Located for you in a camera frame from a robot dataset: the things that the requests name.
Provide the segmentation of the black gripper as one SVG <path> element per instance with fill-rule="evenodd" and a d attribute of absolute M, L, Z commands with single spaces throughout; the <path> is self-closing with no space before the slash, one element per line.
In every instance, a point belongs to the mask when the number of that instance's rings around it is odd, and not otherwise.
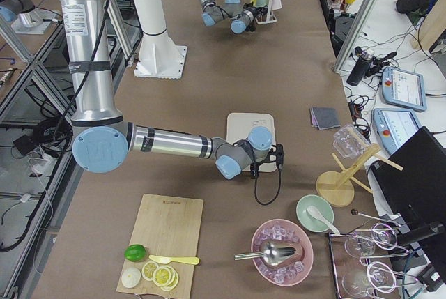
<path fill-rule="evenodd" d="M 265 161 L 254 161 L 249 166 L 249 170 L 251 172 L 252 178 L 258 178 L 259 173 L 258 172 L 268 172 L 268 163 L 265 163 Z"/>
<path fill-rule="evenodd" d="M 253 22 L 262 13 L 262 7 L 248 7 L 247 15 L 250 22 Z"/>

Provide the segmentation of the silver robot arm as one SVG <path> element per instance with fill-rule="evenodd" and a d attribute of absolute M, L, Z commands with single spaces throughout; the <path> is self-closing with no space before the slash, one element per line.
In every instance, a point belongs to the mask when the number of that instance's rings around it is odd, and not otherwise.
<path fill-rule="evenodd" d="M 228 179 L 243 169 L 256 171 L 269 162 L 276 146 L 272 133 L 255 127 L 232 144 L 214 137 L 160 130 L 128 122 L 116 108 L 105 20 L 111 0 L 59 0 L 74 85 L 72 153 L 87 171 L 119 167 L 130 151 L 210 158 Z M 187 49 L 169 37 L 161 0 L 134 0 L 141 30 L 136 75 L 178 79 Z"/>
<path fill-rule="evenodd" d="M 231 30 L 235 34 L 254 31 L 254 20 L 265 15 L 265 7 L 255 7 L 253 3 L 242 5 L 241 0 L 224 0 L 221 6 L 215 0 L 200 0 L 202 19 L 206 26 L 213 26 L 224 19 L 231 20 Z"/>

